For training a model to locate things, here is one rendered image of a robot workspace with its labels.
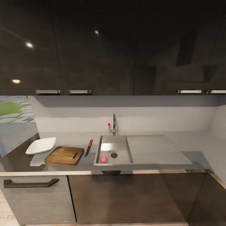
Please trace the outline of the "parer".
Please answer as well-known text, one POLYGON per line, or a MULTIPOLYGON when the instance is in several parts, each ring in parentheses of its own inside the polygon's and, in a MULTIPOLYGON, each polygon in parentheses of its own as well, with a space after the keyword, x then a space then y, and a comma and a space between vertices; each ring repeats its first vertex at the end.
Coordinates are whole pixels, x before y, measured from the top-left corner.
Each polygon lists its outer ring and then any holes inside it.
POLYGON ((87 154, 88 154, 88 152, 89 152, 89 150, 90 150, 90 147, 91 147, 91 144, 92 144, 92 141, 93 141, 93 140, 90 140, 90 143, 89 143, 89 146, 88 146, 88 149, 87 149, 87 151, 86 151, 86 154, 85 154, 85 155, 87 155, 87 154))

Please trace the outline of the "vidalia onion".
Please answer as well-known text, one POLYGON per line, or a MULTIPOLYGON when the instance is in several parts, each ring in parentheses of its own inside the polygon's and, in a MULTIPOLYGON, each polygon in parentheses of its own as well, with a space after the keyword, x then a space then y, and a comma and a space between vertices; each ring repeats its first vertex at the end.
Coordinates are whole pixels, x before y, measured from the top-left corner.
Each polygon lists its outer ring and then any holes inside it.
POLYGON ((106 156, 100 157, 100 161, 103 164, 107 163, 107 157, 106 156))

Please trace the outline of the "cutting board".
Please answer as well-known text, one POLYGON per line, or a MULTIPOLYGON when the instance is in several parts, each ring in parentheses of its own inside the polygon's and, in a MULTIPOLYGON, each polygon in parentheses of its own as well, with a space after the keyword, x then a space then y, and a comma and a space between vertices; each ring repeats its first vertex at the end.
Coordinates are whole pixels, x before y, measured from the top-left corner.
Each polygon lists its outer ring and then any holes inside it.
POLYGON ((56 147, 45 159, 46 163, 76 165, 84 152, 84 148, 56 147), (78 156, 74 159, 76 154, 78 156))

